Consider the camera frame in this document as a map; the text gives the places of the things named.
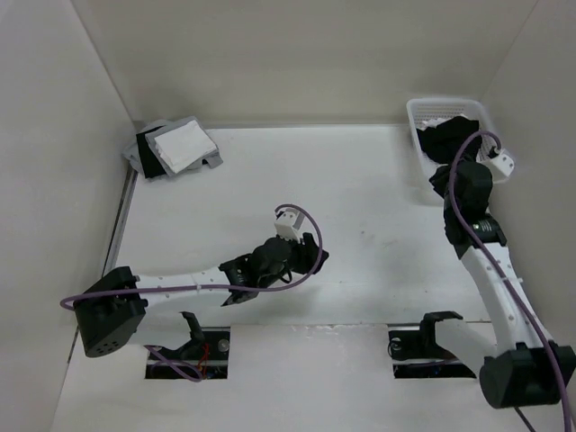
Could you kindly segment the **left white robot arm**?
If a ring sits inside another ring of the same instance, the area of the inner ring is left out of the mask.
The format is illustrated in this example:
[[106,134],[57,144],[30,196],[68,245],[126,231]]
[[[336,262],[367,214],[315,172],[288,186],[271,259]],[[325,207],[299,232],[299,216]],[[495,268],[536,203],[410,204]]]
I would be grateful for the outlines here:
[[85,355],[107,356],[128,344],[173,350],[185,359],[202,348],[194,309],[226,307],[280,292],[315,275],[329,258],[321,237],[269,238],[253,252],[192,274],[136,275],[116,267],[62,303],[76,316]]

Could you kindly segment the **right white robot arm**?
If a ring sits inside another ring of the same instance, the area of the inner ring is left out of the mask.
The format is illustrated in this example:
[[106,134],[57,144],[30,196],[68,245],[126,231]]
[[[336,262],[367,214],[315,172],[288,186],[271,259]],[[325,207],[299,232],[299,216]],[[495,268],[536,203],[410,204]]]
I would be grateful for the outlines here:
[[554,405],[566,394],[575,371],[575,353],[559,346],[534,313],[509,257],[507,238],[488,203],[491,171],[464,161],[452,172],[440,166],[430,177],[444,200],[445,234],[476,284],[496,340],[476,333],[453,311],[430,312],[417,335],[428,356],[444,350],[478,378],[494,409]]

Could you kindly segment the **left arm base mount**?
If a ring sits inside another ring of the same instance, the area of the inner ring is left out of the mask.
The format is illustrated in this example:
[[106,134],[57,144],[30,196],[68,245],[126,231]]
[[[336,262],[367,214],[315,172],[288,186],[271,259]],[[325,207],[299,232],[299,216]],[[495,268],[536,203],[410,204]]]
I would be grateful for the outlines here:
[[176,348],[154,346],[168,363],[148,354],[145,378],[148,380],[193,379],[194,382],[228,378],[230,327],[202,327],[191,312],[182,313],[184,341]]

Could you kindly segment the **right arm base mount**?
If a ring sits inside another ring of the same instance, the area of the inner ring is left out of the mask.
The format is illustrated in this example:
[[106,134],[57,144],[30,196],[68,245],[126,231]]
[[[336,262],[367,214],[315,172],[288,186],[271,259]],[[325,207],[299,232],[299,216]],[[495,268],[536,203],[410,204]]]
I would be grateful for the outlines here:
[[394,325],[388,329],[388,355],[400,364],[395,378],[472,378],[476,375],[452,353],[436,342],[435,325],[444,320],[462,320],[454,311],[428,312],[419,324]]

